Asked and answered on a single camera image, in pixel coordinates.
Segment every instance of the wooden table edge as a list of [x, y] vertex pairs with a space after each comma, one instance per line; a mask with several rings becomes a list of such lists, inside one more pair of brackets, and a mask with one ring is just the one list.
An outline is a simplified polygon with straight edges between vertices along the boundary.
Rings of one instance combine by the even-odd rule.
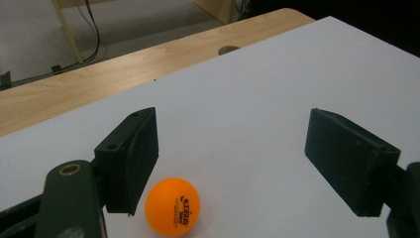
[[280, 9], [0, 91], [0, 136], [215, 58], [224, 46], [242, 48], [312, 22]]

